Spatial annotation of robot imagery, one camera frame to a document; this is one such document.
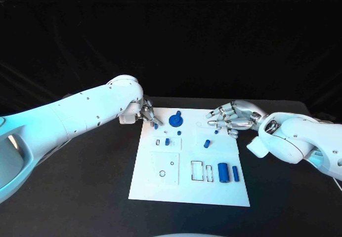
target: cable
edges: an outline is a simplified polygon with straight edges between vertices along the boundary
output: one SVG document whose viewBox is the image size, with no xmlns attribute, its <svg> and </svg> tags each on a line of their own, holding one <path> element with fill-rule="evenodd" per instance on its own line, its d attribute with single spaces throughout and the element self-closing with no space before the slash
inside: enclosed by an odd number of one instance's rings
<svg viewBox="0 0 342 237">
<path fill-rule="evenodd" d="M 336 181 L 336 178 L 333 178 L 333 180 L 335 180 L 335 183 L 336 183 L 336 185 L 338 185 L 338 187 L 339 187 L 339 189 L 340 189 L 340 191 L 342 191 L 342 188 L 340 188 L 340 185 L 339 185 L 339 183 L 338 183 L 338 181 Z"/>
</svg>

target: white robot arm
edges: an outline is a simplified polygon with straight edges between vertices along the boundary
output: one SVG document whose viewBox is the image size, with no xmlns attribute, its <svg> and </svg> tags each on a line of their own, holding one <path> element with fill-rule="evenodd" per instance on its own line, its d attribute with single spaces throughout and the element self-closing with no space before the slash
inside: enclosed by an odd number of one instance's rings
<svg viewBox="0 0 342 237">
<path fill-rule="evenodd" d="M 66 142 L 117 117 L 121 124 L 143 119 L 162 125 L 137 79 L 128 75 L 45 106 L 0 117 L 0 203 Z"/>
<path fill-rule="evenodd" d="M 252 129 L 258 136 L 247 148 L 258 158 L 270 152 L 283 161 L 297 164 L 303 159 L 317 170 L 342 180 L 342 125 L 291 113 L 267 114 L 254 104 L 237 100 L 212 110 L 208 124 L 226 128 L 237 138 L 238 130 Z"/>
</svg>

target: rectangular slot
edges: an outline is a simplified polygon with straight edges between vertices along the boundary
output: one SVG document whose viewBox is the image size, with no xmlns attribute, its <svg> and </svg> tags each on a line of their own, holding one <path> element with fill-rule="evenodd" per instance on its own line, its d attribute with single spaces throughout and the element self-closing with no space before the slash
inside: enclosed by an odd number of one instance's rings
<svg viewBox="0 0 342 237">
<path fill-rule="evenodd" d="M 213 182 L 213 178 L 212 178 L 212 166 L 206 165 L 205 166 L 205 170 L 206 170 L 206 182 Z"/>
<path fill-rule="evenodd" d="M 203 163 L 200 161 L 190 162 L 190 179 L 196 181 L 203 181 Z"/>
</svg>

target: table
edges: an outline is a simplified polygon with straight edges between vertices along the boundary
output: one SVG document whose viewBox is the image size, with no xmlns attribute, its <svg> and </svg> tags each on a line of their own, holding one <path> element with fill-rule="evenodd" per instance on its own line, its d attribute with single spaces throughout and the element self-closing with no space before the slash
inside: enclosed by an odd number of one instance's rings
<svg viewBox="0 0 342 237">
<path fill-rule="evenodd" d="M 154 107 L 213 109 L 229 99 L 151 97 Z M 267 112 L 309 115 L 301 102 L 254 100 Z M 72 139 L 0 204 L 1 236 L 340 236 L 342 192 L 301 161 L 257 158 L 242 131 L 239 160 L 251 207 L 128 200 L 141 122 L 104 124 Z"/>
</svg>

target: board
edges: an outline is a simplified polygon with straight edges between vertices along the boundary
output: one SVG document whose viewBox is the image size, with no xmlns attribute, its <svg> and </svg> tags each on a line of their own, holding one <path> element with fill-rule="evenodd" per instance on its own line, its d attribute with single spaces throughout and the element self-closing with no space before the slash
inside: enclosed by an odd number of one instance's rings
<svg viewBox="0 0 342 237">
<path fill-rule="evenodd" d="M 169 118 L 176 111 L 182 113 L 183 124 L 172 127 Z M 216 119 L 205 118 L 209 111 L 154 108 L 154 116 L 164 124 L 154 129 L 149 122 L 143 123 L 128 199 L 250 206 L 237 141 L 225 129 L 215 134 L 215 127 L 206 124 Z M 228 164 L 228 183 L 219 182 L 221 162 Z"/>
</svg>

